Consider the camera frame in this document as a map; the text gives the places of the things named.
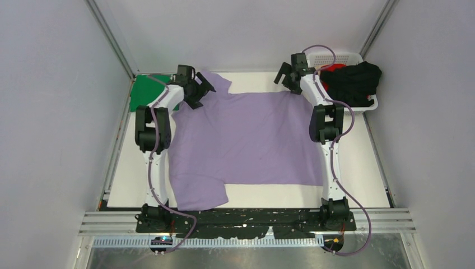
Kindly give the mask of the purple t shirt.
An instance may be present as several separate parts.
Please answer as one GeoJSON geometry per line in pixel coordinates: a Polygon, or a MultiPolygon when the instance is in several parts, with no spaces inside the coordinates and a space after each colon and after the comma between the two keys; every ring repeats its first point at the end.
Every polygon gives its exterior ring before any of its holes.
{"type": "Polygon", "coordinates": [[[320,151],[308,134],[312,105],[288,91],[233,82],[203,72],[215,88],[202,107],[173,114],[169,179],[179,210],[216,207],[318,207],[320,151]]]}

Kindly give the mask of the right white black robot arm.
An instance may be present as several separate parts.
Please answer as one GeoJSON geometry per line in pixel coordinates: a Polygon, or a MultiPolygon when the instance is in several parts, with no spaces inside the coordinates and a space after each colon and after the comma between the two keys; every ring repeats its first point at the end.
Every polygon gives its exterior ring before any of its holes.
{"type": "Polygon", "coordinates": [[[319,209],[319,226],[337,230],[348,220],[350,207],[340,187],[339,139],[343,133],[344,107],[324,91],[318,72],[310,67],[306,54],[295,53],[290,63],[282,63],[275,84],[282,84],[292,94],[305,95],[313,106],[309,137],[316,143],[322,157],[323,194],[319,209]]]}

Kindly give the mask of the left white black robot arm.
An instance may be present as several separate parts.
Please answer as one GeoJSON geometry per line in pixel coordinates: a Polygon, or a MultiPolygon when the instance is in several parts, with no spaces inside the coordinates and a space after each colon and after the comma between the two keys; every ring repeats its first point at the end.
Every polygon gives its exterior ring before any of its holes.
{"type": "Polygon", "coordinates": [[[171,227],[172,218],[160,209],[197,220],[195,216],[173,210],[167,205],[169,195],[165,183],[165,158],[173,136],[170,114],[181,103],[186,103],[192,109],[202,107],[201,99],[210,91],[214,92],[215,88],[200,72],[188,65],[178,65],[177,72],[168,76],[168,82],[159,79],[159,75],[147,75],[147,78],[162,85],[164,90],[149,104],[136,109],[134,139],[147,165],[145,208],[157,210],[152,214],[150,224],[157,231],[165,232],[171,227]]]}

